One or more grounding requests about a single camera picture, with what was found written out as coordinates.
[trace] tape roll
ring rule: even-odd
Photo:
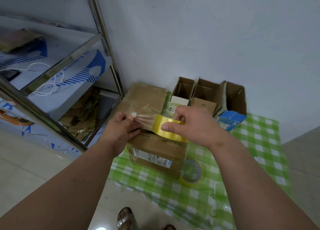
[[[178,141],[178,142],[189,142],[186,138],[184,138],[180,135],[174,134],[172,132],[167,132],[167,131],[161,130],[162,124],[166,123],[166,122],[174,122],[174,123],[178,123],[181,125],[185,124],[184,121],[178,121],[178,120],[167,118],[167,117],[164,117],[162,115],[157,114],[155,117],[155,122],[153,125],[152,132],[154,132],[155,134],[157,134],[161,137],[164,137],[164,138],[167,138],[170,140],[174,140],[174,141]]]
[[[178,180],[186,187],[192,187],[202,179],[202,168],[200,164],[193,159],[186,159],[180,171]]]

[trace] metal shelf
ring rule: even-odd
[[[65,141],[66,143],[71,145],[72,147],[74,147],[82,152],[84,152],[88,149],[87,146],[89,145],[91,140],[94,138],[94,136],[96,135],[96,133],[98,132],[100,127],[105,123],[107,118],[115,111],[118,104],[120,103],[120,101],[124,97],[124,92],[122,89],[119,73],[118,73],[118,70],[117,70],[117,67],[115,64],[113,51],[112,51],[112,48],[110,45],[110,40],[108,37],[107,29],[105,27],[103,17],[101,14],[99,2],[98,2],[98,0],[87,0],[87,1],[89,3],[92,15],[94,17],[94,20],[95,20],[95,23],[97,26],[97,30],[94,30],[91,28],[86,28],[86,27],[74,26],[71,24],[52,22],[52,21],[47,21],[47,20],[43,20],[43,19],[26,17],[26,16],[19,15],[19,14],[13,14],[13,13],[0,11],[0,16],[5,16],[5,17],[9,17],[9,18],[24,20],[24,21],[31,21],[31,22],[36,22],[36,23],[45,24],[45,25],[49,25],[49,26],[55,26],[55,27],[70,29],[70,30],[76,30],[76,31],[80,31],[80,32],[96,34],[94,37],[89,39],[87,42],[85,42],[84,44],[79,46],[72,53],[68,54],[65,58],[61,59],[59,62],[54,64],[52,67],[50,67],[45,72],[43,72],[41,75],[39,75],[33,81],[28,83],[21,90],[18,90],[13,85],[11,85],[7,80],[3,79],[0,76],[0,96],[4,100],[8,101],[8,103],[10,103],[15,108],[17,108],[19,111],[21,111],[23,114],[28,116],[35,123],[38,123],[41,126],[45,127],[47,130],[52,132],[58,138],[62,139],[63,141]],[[113,106],[103,116],[102,120],[98,123],[97,128],[92,132],[92,134],[89,136],[89,138],[87,139],[85,144],[83,144],[78,139],[76,139],[73,135],[71,135],[65,128],[63,128],[58,122],[53,120],[47,113],[42,111],[38,106],[36,106],[32,101],[30,101],[27,98],[27,96],[29,94],[31,94],[32,92],[34,92],[39,86],[44,84],[50,78],[52,78],[55,74],[57,74],[60,70],[62,70],[69,63],[71,63],[79,55],[84,53],[87,48],[92,47],[99,40],[102,41],[102,45],[104,47],[104,51],[105,51],[106,55],[110,56],[112,59],[113,64],[110,66],[110,69],[111,69],[111,72],[114,77],[114,81],[115,81],[117,89],[118,89],[118,94],[120,96],[114,102]]]

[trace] foot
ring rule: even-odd
[[[173,225],[168,224],[164,227],[164,230],[176,230],[176,228]]]
[[[134,230],[134,214],[129,207],[119,212],[117,228],[118,230]]]

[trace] black device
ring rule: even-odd
[[[21,74],[20,71],[17,70],[0,70],[0,75],[5,78],[8,82],[12,81],[14,78],[16,78],[19,74]]]

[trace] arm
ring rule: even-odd
[[[250,155],[202,108],[179,106],[161,127],[207,147],[220,168],[237,229],[318,229]]]
[[[4,214],[0,229],[88,229],[114,157],[140,133],[133,119],[117,113],[96,144]]]

